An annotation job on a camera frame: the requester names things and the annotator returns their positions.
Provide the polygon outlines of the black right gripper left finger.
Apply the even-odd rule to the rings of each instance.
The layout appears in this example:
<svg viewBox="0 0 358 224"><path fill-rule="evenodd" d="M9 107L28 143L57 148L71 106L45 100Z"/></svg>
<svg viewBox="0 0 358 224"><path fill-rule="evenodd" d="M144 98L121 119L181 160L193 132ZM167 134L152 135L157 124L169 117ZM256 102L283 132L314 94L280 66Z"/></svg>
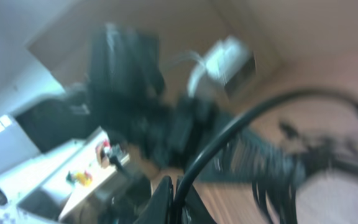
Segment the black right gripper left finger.
<svg viewBox="0 0 358 224"><path fill-rule="evenodd" d="M169 176L165 176L134 224L167 224L172 200L172 179Z"/></svg>

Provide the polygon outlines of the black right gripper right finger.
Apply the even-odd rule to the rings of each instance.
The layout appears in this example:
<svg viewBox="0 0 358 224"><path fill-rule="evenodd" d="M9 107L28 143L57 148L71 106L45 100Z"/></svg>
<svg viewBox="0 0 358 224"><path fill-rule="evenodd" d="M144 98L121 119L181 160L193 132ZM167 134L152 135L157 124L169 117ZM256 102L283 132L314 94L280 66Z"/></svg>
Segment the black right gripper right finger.
<svg viewBox="0 0 358 224"><path fill-rule="evenodd" d="M181 206L176 206L176 223L216 224L193 185L186 197L181 197L181 199L183 200Z"/></svg>

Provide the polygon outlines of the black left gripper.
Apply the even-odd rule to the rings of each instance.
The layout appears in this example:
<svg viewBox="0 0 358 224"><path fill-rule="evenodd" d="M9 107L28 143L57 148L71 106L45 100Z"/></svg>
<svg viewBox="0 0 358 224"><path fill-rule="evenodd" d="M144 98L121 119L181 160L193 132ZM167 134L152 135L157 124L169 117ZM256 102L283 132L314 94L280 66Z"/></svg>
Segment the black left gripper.
<svg viewBox="0 0 358 224"><path fill-rule="evenodd" d="M190 165L218 113L211 100L164 103L156 35L106 24L92 39L87 84L91 115L111 139L139 148L161 168Z"/></svg>

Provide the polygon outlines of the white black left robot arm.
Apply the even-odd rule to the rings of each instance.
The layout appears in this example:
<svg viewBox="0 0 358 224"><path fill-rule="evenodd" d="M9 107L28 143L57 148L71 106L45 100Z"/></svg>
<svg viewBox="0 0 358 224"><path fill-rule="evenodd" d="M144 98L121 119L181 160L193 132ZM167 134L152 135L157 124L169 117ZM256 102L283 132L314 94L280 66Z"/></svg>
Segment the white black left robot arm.
<svg viewBox="0 0 358 224"><path fill-rule="evenodd" d="M164 103L158 53L155 36L107 24L93 38L88 80L32 102L14 119L42 152L101 128L112 146L137 146L160 168L186 169L227 115L192 96Z"/></svg>

